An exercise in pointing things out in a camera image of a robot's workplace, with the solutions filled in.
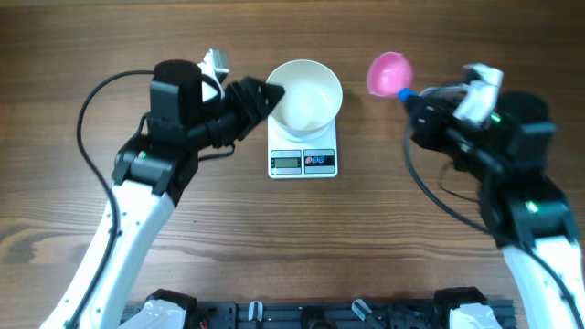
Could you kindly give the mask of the pink scoop blue handle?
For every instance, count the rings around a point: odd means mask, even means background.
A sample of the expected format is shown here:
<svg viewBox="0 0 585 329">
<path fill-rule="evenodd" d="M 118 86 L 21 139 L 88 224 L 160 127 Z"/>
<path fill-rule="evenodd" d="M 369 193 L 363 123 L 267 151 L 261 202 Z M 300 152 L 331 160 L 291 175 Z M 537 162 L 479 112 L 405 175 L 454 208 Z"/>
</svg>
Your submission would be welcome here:
<svg viewBox="0 0 585 329">
<path fill-rule="evenodd" d="M 386 52 L 371 63 L 366 77 L 369 94 L 404 102 L 416 92 L 410 87 L 414 71 L 409 60 L 398 52 Z"/>
</svg>

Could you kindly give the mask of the white bowl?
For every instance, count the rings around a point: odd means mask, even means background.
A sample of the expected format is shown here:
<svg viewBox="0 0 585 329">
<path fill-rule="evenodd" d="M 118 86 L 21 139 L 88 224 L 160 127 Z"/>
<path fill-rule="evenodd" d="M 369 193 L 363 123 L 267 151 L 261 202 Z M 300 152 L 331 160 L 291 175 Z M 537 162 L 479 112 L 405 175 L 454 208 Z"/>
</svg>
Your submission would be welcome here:
<svg viewBox="0 0 585 329">
<path fill-rule="evenodd" d="M 296 59 L 281 64 L 267 82 L 285 91 L 271 118 L 297 138 L 324 128 L 342 107 L 344 94 L 339 78 L 317 61 Z"/>
</svg>

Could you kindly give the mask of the white digital kitchen scale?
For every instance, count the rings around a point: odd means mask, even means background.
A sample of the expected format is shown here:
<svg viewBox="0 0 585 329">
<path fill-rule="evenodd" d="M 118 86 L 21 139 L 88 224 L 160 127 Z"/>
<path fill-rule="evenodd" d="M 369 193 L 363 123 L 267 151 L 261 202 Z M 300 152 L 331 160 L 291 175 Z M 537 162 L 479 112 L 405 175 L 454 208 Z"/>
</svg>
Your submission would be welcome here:
<svg viewBox="0 0 585 329">
<path fill-rule="evenodd" d="M 272 179 L 332 178 L 338 174 L 335 120 L 314 131 L 291 131 L 268 119 L 268 175 Z"/>
</svg>

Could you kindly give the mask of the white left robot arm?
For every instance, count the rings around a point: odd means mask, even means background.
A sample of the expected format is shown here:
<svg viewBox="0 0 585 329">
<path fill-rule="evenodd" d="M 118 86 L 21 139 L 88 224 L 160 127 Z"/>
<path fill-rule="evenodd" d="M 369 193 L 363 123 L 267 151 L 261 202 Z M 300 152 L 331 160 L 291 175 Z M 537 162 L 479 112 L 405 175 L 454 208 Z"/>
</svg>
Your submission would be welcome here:
<svg viewBox="0 0 585 329">
<path fill-rule="evenodd" d="M 45 328 L 115 328 L 148 250 L 207 158 L 235 151 L 266 120 L 284 87 L 251 77 L 222 86 L 224 73 L 181 59 L 149 71 L 150 110 L 115 156 L 108 198 L 96 233 Z"/>
</svg>

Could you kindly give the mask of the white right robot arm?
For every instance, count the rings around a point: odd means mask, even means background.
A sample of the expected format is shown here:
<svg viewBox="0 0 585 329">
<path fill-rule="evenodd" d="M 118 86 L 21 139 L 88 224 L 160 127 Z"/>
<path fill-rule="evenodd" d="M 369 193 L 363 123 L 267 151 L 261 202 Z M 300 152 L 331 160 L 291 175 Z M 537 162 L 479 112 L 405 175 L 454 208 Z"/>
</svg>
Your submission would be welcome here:
<svg viewBox="0 0 585 329">
<path fill-rule="evenodd" d="M 456 104 L 425 95 L 399 93 L 409 116 L 403 150 L 410 144 L 446 154 L 457 171 L 480 183 L 482 225 L 457 213 L 409 170 L 423 193 L 448 215 L 491 236 L 505 255 L 529 324 L 581 328 L 584 287 L 577 220 L 562 190 L 547 176 L 548 148 L 556 125 L 547 104 L 524 91 L 505 92 L 477 127 L 455 118 Z"/>
</svg>

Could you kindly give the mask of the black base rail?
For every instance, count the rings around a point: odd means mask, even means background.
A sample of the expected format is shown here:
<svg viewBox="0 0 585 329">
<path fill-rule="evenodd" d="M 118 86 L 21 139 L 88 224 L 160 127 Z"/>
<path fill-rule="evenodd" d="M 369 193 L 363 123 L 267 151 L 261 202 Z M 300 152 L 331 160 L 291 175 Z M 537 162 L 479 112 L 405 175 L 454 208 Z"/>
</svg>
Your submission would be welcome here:
<svg viewBox="0 0 585 329">
<path fill-rule="evenodd" d="M 368 302 L 373 318 L 383 328 L 446 328 L 447 313 L 432 300 Z M 341 303 L 266 303 L 262 319 L 249 318 L 249 306 L 235 302 L 199 302 L 196 313 L 187 317 L 189 328 L 209 329 L 302 329 L 320 324 L 333 328 L 369 328 Z"/>
</svg>

